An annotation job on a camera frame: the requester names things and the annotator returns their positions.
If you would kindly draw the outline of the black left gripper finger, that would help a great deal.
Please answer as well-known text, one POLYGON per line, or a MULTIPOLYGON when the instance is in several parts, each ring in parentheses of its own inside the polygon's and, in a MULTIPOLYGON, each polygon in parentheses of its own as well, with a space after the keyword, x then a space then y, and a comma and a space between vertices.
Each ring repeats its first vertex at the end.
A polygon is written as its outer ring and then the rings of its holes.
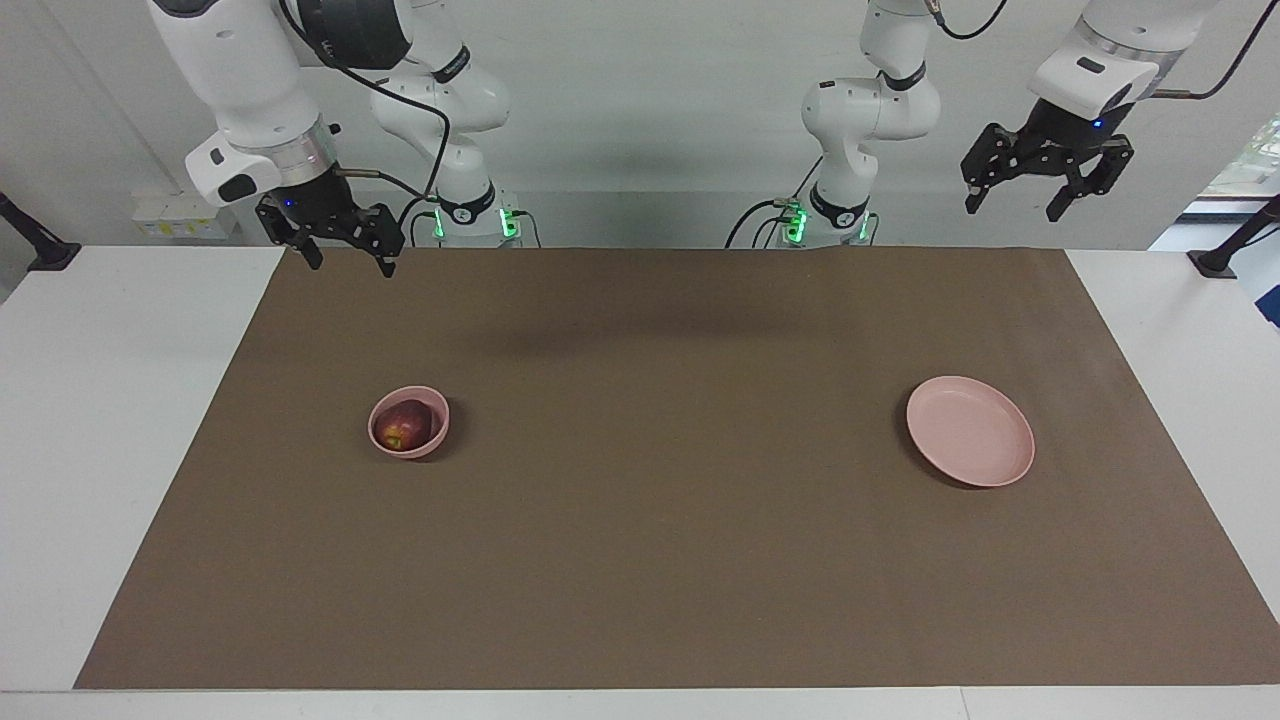
POLYGON ((989 190, 1025 173, 1030 136, 1010 131, 998 123, 988 124, 961 160, 961 174, 968 188, 966 213, 979 211, 989 190))
POLYGON ((1119 181, 1134 155, 1134 147, 1125 135, 1119 135, 1100 146, 1098 161, 1087 174, 1082 174, 1082 161, 1066 155, 1066 184, 1053 196, 1044 213, 1050 222, 1059 222, 1065 211, 1080 199, 1106 195, 1119 181))

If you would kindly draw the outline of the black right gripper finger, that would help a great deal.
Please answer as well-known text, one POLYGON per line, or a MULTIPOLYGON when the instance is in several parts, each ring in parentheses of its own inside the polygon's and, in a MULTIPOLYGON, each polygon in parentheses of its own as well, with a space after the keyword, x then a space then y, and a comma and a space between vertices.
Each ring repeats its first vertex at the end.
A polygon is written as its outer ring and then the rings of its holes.
POLYGON ((397 259, 404 247, 404 234, 394 213, 385 204, 356 208, 347 218, 347 243, 367 254, 384 278, 396 274, 397 259))
POLYGON ((294 227, 269 195, 257 201, 255 215, 271 243, 297 252, 314 272, 323 266, 323 254, 310 228, 294 227))

